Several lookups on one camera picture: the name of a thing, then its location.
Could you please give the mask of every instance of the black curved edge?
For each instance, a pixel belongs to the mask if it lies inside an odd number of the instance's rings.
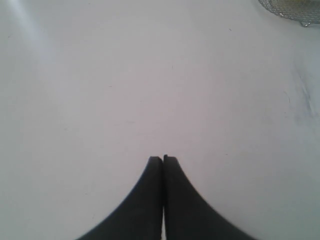
[[[253,240],[211,208],[175,157],[164,156],[163,182],[167,240]]]
[[[160,240],[163,162],[150,157],[137,184],[119,207],[78,240]]]

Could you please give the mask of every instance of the black plastic part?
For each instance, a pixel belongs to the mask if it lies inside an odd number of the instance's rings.
[[[167,240],[253,240],[211,208],[175,157],[164,156],[163,181]]]
[[[160,240],[163,162],[150,157],[131,193],[105,220],[79,240]]]

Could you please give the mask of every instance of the white surface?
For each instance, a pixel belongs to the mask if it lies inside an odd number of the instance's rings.
[[[320,28],[257,0],[2,0],[0,238],[70,240],[173,155],[261,240],[320,236]]]

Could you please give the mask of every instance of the black object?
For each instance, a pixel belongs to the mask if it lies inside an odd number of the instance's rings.
[[[167,240],[253,240],[209,206],[175,157],[164,156],[163,182]]]
[[[163,162],[150,157],[131,193],[105,220],[79,240],[160,240]]]

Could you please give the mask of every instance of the wire mesh basket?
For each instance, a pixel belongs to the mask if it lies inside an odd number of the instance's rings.
[[[303,27],[320,24],[320,0],[259,0],[265,9]]]

